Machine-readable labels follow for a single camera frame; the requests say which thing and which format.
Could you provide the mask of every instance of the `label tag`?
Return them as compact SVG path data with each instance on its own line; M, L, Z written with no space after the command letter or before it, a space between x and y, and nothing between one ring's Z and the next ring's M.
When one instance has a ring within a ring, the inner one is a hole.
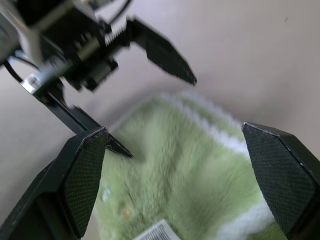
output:
M134 240L181 240L165 220L153 225Z

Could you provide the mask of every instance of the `beige surface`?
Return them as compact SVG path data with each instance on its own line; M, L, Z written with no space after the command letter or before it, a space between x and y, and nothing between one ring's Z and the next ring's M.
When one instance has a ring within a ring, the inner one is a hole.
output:
M135 0L128 13L170 38L193 68L197 92L241 120L295 134L320 157L319 9L318 0ZM68 102L101 124L145 96L189 88L137 47L117 59L119 70L94 95L68 91ZM0 79L1 223L72 133L4 70Z

